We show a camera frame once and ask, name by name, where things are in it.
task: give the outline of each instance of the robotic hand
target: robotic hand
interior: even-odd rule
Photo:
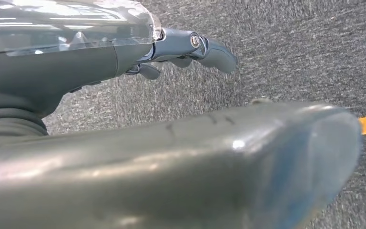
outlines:
[[[260,103],[47,136],[62,96],[151,62],[236,58],[127,0],[0,0],[0,229],[294,229],[341,191],[361,127],[322,103]]]
[[[162,28],[137,2],[0,0],[0,108],[43,118],[82,86],[122,74],[156,79],[150,62],[187,67],[192,60],[225,73],[236,68],[223,45]]]

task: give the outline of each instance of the gray plastic part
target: gray plastic part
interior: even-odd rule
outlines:
[[[26,56],[0,54],[0,108],[18,108],[46,117],[64,94],[122,75],[151,46],[138,44]]]
[[[230,73],[237,67],[237,59],[220,43],[208,40],[209,53],[206,58],[198,60],[199,63],[208,68],[217,68],[223,73]]]
[[[135,44],[135,45],[125,45],[125,46],[115,46],[118,58],[118,70],[116,76],[124,74],[126,71],[130,70],[133,64],[145,54],[147,54],[151,48],[152,44]]]
[[[358,119],[261,103],[121,130],[0,136],[0,229],[292,229],[361,153]]]

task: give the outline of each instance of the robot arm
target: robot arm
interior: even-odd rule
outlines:
[[[126,0],[0,0],[0,229],[292,229],[361,153],[348,111],[261,103],[170,123],[47,136],[62,96],[150,62],[236,58]]]

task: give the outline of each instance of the gray carpet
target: gray carpet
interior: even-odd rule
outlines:
[[[163,65],[157,81],[120,77],[64,97],[52,134],[173,120],[252,99],[326,101],[366,116],[366,1],[142,0],[164,26],[226,43],[233,75]],[[309,229],[366,229],[366,137],[361,165]]]

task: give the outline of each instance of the plastic surface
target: plastic surface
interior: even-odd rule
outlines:
[[[317,103],[19,130],[0,136],[0,229],[294,229],[333,200],[362,147],[354,115]]]
[[[198,60],[205,67],[215,67],[223,73],[231,73],[236,69],[237,59],[220,43],[208,40],[209,53],[206,58]]]
[[[0,53],[9,56],[153,43],[157,17],[129,0],[0,0]]]

